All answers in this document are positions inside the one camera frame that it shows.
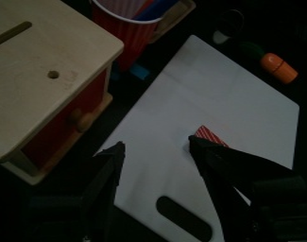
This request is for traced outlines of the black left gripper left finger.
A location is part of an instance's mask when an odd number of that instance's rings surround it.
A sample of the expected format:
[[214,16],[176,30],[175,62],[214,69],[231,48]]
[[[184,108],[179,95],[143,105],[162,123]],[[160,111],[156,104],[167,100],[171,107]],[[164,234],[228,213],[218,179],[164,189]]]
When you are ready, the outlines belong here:
[[107,242],[116,188],[126,158],[126,144],[118,142],[103,149],[91,162],[102,167],[95,172],[82,193],[80,219],[83,242]]

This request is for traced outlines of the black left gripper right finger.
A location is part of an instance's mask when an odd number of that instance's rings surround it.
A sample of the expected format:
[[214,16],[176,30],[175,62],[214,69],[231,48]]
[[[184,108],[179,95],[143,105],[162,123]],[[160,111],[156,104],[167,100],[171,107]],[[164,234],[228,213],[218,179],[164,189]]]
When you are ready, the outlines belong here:
[[296,174],[280,164],[190,136],[190,153],[226,242],[296,240]]

